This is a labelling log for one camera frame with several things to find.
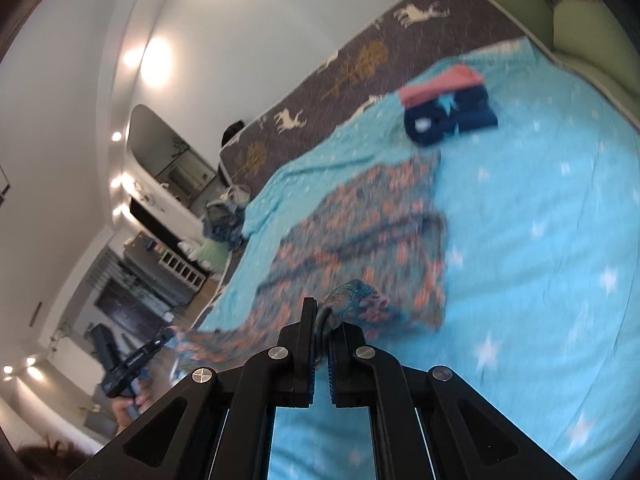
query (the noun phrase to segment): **pink cloth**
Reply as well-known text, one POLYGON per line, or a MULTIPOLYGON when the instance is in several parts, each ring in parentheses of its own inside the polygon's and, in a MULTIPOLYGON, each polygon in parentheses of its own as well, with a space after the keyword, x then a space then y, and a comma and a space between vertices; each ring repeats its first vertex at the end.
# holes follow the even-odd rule
POLYGON ((404 108, 413 108, 448 92, 484 84, 484 76, 466 65, 454 65, 439 76, 421 85, 403 86, 400 102, 404 108))

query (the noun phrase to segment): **navy blue cloth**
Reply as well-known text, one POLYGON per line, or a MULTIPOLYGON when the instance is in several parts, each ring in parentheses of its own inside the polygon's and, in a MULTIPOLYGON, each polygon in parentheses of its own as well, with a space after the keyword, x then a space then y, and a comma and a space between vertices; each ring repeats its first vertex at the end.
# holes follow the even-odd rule
POLYGON ((497 126, 498 118, 489 107, 472 112, 457 112, 440 120, 420 113, 419 107, 404 112, 404 127, 409 138, 421 146, 431 146, 447 136, 497 126))
POLYGON ((439 98, 414 106, 411 110, 416 110, 431 119, 445 119, 455 112, 482 110, 488 107, 488 103, 489 94, 485 86, 480 85, 441 95, 439 98))
POLYGON ((430 146, 453 134, 497 126, 488 102, 484 85, 443 94, 405 110, 404 127, 413 142, 430 146))

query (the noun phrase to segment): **hair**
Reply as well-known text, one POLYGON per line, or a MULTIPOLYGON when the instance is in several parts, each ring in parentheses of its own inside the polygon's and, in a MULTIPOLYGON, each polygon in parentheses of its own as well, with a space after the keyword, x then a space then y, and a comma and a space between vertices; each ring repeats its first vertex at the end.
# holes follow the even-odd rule
POLYGON ((22 446, 16 455, 31 475, 47 480, 65 480, 90 458, 72 442, 51 445, 48 438, 46 446, 22 446))

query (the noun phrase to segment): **gold tree pattern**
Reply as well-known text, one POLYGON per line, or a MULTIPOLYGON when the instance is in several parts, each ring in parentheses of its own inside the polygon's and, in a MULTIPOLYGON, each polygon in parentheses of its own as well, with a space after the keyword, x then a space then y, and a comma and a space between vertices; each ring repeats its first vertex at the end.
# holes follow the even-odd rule
POLYGON ((335 79, 334 85, 320 98, 324 101, 330 95, 340 96, 340 87, 347 81, 357 84, 376 75, 378 65, 389 58, 389 49, 380 40, 373 40, 360 47, 356 61, 347 59, 341 68, 342 75, 335 79))
MULTIPOLYGON (((267 148, 261 142, 252 142, 246 150, 246 159, 244 164, 235 172, 231 177, 231 180, 235 179, 235 177, 243 171, 246 172, 247 176, 256 176, 266 161, 267 148)), ((240 165, 242 162, 242 153, 239 153, 238 156, 236 156, 236 164, 240 165)))

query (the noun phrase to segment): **mattress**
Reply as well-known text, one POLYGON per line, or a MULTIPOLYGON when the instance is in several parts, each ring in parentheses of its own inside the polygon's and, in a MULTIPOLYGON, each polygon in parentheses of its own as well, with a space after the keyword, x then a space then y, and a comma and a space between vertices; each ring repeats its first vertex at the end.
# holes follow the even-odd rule
POLYGON ((226 144, 221 167, 255 196, 279 167, 436 61, 522 35, 487 0, 403 0, 226 144))
MULTIPOLYGON (((499 127, 419 149, 395 92, 338 127, 250 204, 245 257, 200 330, 247 318, 280 240, 336 186, 440 150, 444 325, 375 344, 407 366, 449 366, 579 480, 610 478, 640 431, 638 133, 527 40, 416 82, 456 62, 486 77, 499 127)), ((310 409, 276 412, 270 478, 373 478, 366 410, 332 408, 325 369, 315 391, 310 409)))

